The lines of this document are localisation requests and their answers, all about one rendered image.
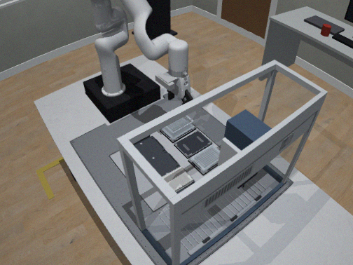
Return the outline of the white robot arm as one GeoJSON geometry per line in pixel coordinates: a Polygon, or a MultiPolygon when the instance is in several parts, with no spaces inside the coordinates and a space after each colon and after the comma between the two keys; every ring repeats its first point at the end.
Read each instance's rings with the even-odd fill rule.
{"type": "MultiPolygon", "coordinates": [[[[107,32],[95,40],[104,83],[102,93],[108,97],[115,97],[125,92],[119,59],[114,51],[128,42],[127,16],[121,7],[111,8],[110,0],[90,1],[96,30],[101,33],[107,32]]],[[[150,40],[146,33],[146,21],[152,13],[152,8],[148,1],[121,0],[121,2],[134,20],[134,39],[145,57],[149,60],[158,60],[168,54],[169,71],[164,74],[156,74],[155,80],[168,91],[173,90],[175,87],[173,81],[179,79],[176,77],[188,76],[187,42],[179,40],[171,34],[162,34],[150,40]]]]}

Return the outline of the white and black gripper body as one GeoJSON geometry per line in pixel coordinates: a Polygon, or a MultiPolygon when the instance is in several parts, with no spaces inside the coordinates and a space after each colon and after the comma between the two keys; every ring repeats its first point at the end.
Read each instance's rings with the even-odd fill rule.
{"type": "Polygon", "coordinates": [[[176,78],[179,79],[173,81],[175,83],[175,87],[174,90],[171,90],[171,92],[174,93],[177,97],[183,99],[185,95],[185,90],[188,89],[189,93],[191,93],[190,78],[189,75],[176,78]]]}

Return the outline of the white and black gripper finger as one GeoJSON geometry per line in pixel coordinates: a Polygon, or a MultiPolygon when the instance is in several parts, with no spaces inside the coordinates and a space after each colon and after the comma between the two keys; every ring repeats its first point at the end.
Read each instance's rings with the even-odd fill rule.
{"type": "Polygon", "coordinates": [[[182,105],[187,103],[187,102],[190,102],[191,100],[193,100],[193,97],[191,96],[191,94],[189,93],[188,90],[185,90],[185,95],[184,95],[184,98],[181,99],[182,100],[182,105]],[[184,98],[186,98],[187,100],[185,101],[184,98]]]}
{"type": "Polygon", "coordinates": [[[174,98],[174,93],[172,93],[171,91],[168,91],[168,90],[167,90],[167,92],[168,92],[168,100],[173,99],[174,98]]]}

